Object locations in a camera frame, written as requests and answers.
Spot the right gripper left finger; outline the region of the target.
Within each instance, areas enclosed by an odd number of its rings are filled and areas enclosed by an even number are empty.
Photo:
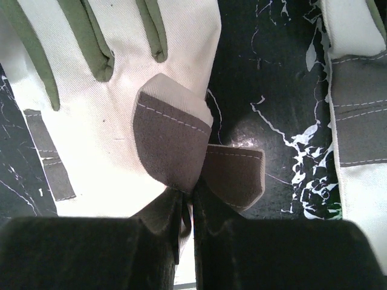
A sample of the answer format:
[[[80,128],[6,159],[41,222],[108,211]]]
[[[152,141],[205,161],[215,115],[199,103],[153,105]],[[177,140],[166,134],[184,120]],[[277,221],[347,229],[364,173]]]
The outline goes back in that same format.
[[[172,289],[182,192],[130,218],[19,217],[1,228],[2,289]]]

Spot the white work glove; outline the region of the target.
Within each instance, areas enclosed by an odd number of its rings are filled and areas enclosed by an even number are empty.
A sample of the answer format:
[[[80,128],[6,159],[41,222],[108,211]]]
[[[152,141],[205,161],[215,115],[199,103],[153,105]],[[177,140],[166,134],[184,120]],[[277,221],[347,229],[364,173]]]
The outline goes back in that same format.
[[[59,216],[189,193],[212,130],[216,1],[2,1],[1,65]]]

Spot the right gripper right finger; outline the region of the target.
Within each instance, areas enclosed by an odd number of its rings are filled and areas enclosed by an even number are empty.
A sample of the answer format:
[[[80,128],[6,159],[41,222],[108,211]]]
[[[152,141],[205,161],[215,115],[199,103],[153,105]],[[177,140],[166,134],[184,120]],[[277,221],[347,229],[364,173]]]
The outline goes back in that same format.
[[[206,184],[193,191],[198,289],[385,289],[354,223],[246,219]]]

